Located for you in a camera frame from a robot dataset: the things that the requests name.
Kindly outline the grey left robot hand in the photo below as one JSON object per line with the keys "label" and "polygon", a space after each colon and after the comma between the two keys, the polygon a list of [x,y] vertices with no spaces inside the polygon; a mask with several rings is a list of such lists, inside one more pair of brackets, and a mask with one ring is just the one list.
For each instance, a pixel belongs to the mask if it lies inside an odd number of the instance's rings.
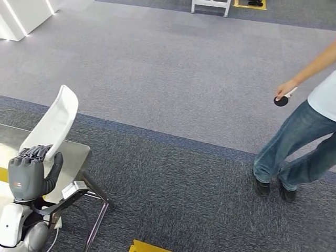
{"label": "grey left robot hand", "polygon": [[17,202],[31,202],[53,191],[63,167],[63,154],[57,152],[48,176],[45,176],[44,160],[51,145],[24,148],[9,160],[8,179]]}

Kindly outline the person's hand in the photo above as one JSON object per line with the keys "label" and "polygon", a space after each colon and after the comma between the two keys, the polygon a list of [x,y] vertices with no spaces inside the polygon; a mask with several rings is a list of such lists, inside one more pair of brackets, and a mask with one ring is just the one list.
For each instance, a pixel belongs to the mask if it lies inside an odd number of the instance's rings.
{"label": "person's hand", "polygon": [[282,97],[288,94],[288,92],[297,87],[299,84],[295,80],[289,80],[284,84],[279,85],[277,87],[276,92],[276,100],[279,101]]}

